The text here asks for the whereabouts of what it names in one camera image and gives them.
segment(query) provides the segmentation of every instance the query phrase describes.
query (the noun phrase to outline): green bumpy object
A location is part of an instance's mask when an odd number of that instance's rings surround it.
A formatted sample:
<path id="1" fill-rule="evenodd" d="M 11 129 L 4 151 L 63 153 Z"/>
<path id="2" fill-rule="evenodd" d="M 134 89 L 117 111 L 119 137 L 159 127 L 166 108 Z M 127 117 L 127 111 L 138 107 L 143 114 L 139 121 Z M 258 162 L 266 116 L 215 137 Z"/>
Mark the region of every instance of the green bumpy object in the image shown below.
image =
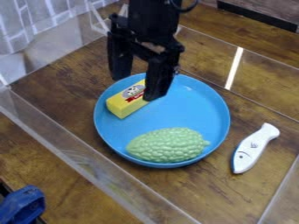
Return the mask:
<path id="1" fill-rule="evenodd" d="M 189 128 L 167 128 L 138 136 L 127 145 L 129 153 L 145 161 L 178 163 L 197 158 L 210 145 L 199 132 Z"/>

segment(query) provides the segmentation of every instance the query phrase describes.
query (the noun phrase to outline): blue object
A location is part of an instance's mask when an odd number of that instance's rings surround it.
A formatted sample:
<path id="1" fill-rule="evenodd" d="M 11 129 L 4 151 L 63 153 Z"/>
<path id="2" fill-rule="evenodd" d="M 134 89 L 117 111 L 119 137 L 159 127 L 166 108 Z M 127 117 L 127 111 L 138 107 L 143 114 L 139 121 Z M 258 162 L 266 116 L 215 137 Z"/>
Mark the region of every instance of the blue object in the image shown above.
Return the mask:
<path id="1" fill-rule="evenodd" d="M 151 101 L 125 119 L 107 108 L 106 100 L 133 86 L 146 74 L 133 75 L 117 82 L 99 97 L 94 113 L 98 133 L 117 153 L 131 162 L 155 167 L 175 168 L 206 158 L 221 146 L 230 131 L 230 109 L 218 92 L 203 82 L 177 75 L 167 96 Z M 179 163 L 153 163 L 131 156 L 127 144 L 151 130 L 185 127 L 202 133 L 210 146 L 194 159 Z"/>
<path id="2" fill-rule="evenodd" d="M 44 195 L 40 189 L 28 185 L 11 192 L 0 205 L 2 224 L 30 224 L 43 214 Z"/>

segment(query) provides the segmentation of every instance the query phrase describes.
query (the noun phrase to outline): green food toy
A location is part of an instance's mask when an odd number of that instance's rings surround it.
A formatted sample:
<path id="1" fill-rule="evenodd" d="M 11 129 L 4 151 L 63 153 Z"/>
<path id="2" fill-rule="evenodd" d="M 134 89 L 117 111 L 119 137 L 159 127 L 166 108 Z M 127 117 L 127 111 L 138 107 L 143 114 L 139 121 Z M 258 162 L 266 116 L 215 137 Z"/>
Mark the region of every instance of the green food toy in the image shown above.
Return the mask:
<path id="1" fill-rule="evenodd" d="M 210 142 L 189 128 L 167 128 L 138 136 L 127 145 L 129 153 L 146 161 L 178 163 L 198 157 Z"/>

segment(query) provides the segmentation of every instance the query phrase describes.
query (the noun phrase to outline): wooden table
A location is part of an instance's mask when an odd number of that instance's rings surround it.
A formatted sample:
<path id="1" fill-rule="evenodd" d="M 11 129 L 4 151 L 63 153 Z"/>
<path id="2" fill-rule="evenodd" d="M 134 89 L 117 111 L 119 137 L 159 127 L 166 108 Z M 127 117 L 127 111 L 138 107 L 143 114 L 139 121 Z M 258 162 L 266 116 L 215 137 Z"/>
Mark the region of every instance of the wooden table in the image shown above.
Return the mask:
<path id="1" fill-rule="evenodd" d="M 101 13 L 109 14 L 115 7 L 119 5 Z M 182 16 L 181 24 L 193 28 L 183 27 L 178 34 L 187 48 L 182 72 L 215 88 L 231 113 L 229 137 L 199 163 L 171 170 L 146 168 L 126 161 L 101 139 L 93 122 L 94 107 L 114 83 L 106 38 L 19 80 L 12 90 L 198 221 L 257 223 L 298 155 L 299 77 L 294 68 L 250 51 L 299 67 L 299 39 L 297 34 L 203 5 Z M 245 51 L 238 77 L 227 90 L 237 46 L 250 51 Z M 146 63 L 137 60 L 133 74 L 145 70 Z M 282 135 L 251 171 L 234 175 L 233 151 L 263 123 L 273 123 Z M 47 199 L 42 217 L 48 223 L 142 223 L 3 114 L 0 143 L 0 177 L 14 189 L 26 184 L 42 188 Z"/>

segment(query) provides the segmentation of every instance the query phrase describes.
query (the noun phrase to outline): blue bowl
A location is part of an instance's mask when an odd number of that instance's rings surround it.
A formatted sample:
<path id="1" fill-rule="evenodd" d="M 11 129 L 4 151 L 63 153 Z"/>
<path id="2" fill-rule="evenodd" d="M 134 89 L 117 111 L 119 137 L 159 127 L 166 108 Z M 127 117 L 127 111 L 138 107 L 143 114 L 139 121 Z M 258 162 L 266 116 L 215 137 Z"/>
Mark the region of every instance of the blue bowl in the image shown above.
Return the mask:
<path id="1" fill-rule="evenodd" d="M 107 108 L 107 98 L 133 86 L 146 77 L 145 73 L 118 81 L 98 99 L 94 122 L 98 133 L 117 153 L 131 162 L 154 168 L 175 168 L 206 158 L 221 146 L 230 132 L 230 109 L 218 92 L 203 82 L 179 74 L 167 96 L 151 101 L 125 119 Z M 179 163 L 153 163 L 127 152 L 131 140 L 153 130 L 185 127 L 197 130 L 210 141 L 203 153 Z"/>

